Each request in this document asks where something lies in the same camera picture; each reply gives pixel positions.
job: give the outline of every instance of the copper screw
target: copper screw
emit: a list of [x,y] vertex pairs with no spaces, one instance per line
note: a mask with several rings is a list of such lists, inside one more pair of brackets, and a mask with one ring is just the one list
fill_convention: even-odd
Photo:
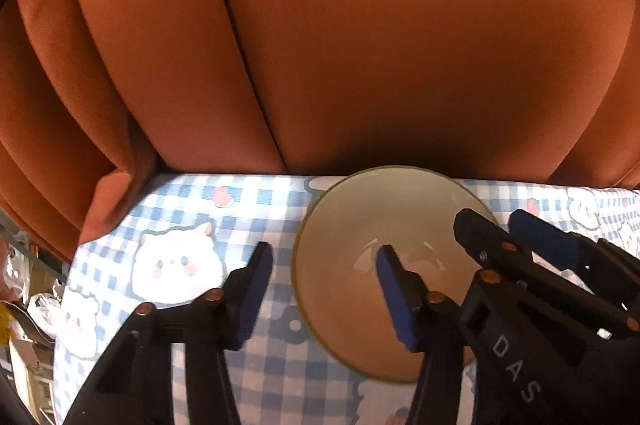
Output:
[[640,323],[636,319],[629,317],[626,320],[626,327],[631,329],[632,331],[640,331]]
[[480,272],[480,278],[487,284],[497,284],[502,280],[500,274],[494,270],[482,270]]
[[427,302],[431,304],[442,304],[445,300],[447,300],[447,296],[439,291],[430,291],[427,295]]
[[204,294],[204,299],[209,302],[215,302],[216,300],[222,299],[223,294],[224,292],[221,288],[213,288]]
[[142,304],[136,308],[136,315],[148,315],[154,309],[156,309],[156,307],[151,302],[142,302]]

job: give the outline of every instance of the tablecloth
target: tablecloth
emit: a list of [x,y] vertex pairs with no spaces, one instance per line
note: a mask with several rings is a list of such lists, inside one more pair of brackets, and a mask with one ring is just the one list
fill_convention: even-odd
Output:
[[[307,207],[339,179],[155,177],[114,231],[80,246],[76,253],[55,348],[58,422],[62,423],[101,352],[144,299],[146,280],[136,277],[136,264],[145,266],[143,246],[151,251],[146,255],[157,253],[173,265],[171,250],[180,238],[180,243],[193,239],[193,249],[203,247],[209,255],[213,251],[216,261],[205,270],[221,277],[242,267],[257,241],[273,246],[273,274],[254,335],[242,351],[226,354],[243,424],[402,425],[413,386],[379,383],[341,365],[311,336],[294,299],[289,265],[296,232]],[[503,228],[511,212],[523,208],[562,230],[605,237],[638,254],[640,191],[457,181],[491,209]],[[180,255],[176,264],[181,261],[183,271],[191,271],[193,257]],[[147,266],[140,266],[140,271],[155,278],[166,265],[156,261]],[[562,275],[580,283],[569,271]],[[163,304],[174,302],[167,299]],[[187,423],[183,347],[174,345],[173,355],[174,414],[176,423],[183,424]],[[470,422],[473,381],[471,365],[462,380],[460,425]]]

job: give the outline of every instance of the beige bowl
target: beige bowl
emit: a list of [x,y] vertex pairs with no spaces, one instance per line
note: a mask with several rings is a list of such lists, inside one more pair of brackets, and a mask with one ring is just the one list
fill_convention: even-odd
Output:
[[336,183],[309,209],[294,245],[292,283],[310,329],[335,358],[370,378],[415,383],[422,355],[396,338],[375,272],[381,245],[432,291],[461,303],[478,270],[453,236],[471,192],[429,170],[380,167]]

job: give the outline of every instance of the pink cheek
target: pink cheek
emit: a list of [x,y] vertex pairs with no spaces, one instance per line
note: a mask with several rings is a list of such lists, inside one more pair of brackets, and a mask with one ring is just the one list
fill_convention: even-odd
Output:
[[196,268],[196,265],[193,264],[192,262],[190,262],[187,266],[184,267],[184,272],[189,277],[193,277],[194,275],[196,275],[196,271],[198,271],[198,268]]

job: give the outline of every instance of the white letter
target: white letter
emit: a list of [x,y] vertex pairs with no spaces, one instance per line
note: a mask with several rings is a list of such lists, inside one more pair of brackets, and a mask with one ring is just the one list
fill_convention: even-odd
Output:
[[[502,343],[503,345],[503,349],[501,351],[498,350],[500,343]],[[502,358],[507,353],[508,348],[509,348],[509,341],[505,338],[504,335],[500,335],[500,338],[498,339],[497,342],[495,342],[495,345],[494,345],[495,356],[498,358]]]
[[540,384],[538,382],[530,381],[529,385],[527,385],[527,392],[529,392],[529,395],[524,394],[524,391],[520,391],[522,399],[526,403],[531,403],[533,401],[533,398],[535,397],[535,394],[533,394],[534,389],[536,390],[536,392],[542,391],[542,387],[540,387]]
[[518,375],[520,374],[520,369],[522,369],[522,360],[518,360],[516,363],[512,363],[507,367],[507,371],[511,371],[511,376],[513,376],[513,381],[518,379]]

